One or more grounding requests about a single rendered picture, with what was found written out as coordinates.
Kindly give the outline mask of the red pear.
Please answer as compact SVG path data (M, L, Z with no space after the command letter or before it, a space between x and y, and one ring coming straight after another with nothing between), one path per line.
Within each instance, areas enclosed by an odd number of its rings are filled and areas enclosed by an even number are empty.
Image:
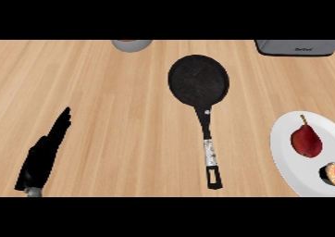
M323 151L323 141L307 123L307 117L301 116L304 122L301 128L291 135L291 146L295 152L308 158L316 157Z

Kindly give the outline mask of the grey appliance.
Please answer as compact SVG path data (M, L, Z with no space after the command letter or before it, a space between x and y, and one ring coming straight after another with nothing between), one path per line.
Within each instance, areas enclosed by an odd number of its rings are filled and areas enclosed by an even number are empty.
M258 52L266 56L331 56L335 40L255 40Z

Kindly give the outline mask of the halved fig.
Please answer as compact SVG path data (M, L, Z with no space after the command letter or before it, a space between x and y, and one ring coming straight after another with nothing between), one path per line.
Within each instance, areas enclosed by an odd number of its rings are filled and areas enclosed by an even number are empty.
M335 186L335 162L329 162L320 168L320 178L326 184Z

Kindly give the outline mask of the white plate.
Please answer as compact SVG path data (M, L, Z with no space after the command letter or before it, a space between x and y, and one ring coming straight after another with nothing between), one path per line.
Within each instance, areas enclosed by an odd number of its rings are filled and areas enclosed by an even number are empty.
M304 125L301 116L323 142L323 151L313 158L301 156L291 145L291 135ZM320 168L335 162L335 122L308 111L288 112L272 126L270 152L292 190L301 196L335 196L335 186L320 178Z

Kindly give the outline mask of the grey bowl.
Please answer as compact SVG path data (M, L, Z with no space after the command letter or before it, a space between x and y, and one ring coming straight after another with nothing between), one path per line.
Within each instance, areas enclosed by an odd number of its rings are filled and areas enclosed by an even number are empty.
M152 43L152 40L114 40L112 44L126 53L136 53Z

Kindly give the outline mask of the black frying pan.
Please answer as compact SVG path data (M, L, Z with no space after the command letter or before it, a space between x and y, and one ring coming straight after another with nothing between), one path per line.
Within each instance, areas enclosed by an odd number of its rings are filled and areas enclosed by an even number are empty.
M189 55L171 66L168 85L177 100L195 108L205 148L205 167L210 189L221 189L221 176L214 152L211 135L213 105L226 97L230 77L221 64L208 56Z

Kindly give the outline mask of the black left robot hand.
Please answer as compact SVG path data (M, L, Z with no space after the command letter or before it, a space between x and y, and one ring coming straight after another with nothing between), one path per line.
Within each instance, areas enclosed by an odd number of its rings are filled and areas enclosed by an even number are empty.
M58 150L71 126L70 112L71 108L68 107L55 121L49 134L39 139L28 150L28 157L15 184L16 191L24 191L27 188L43 189L46 186Z

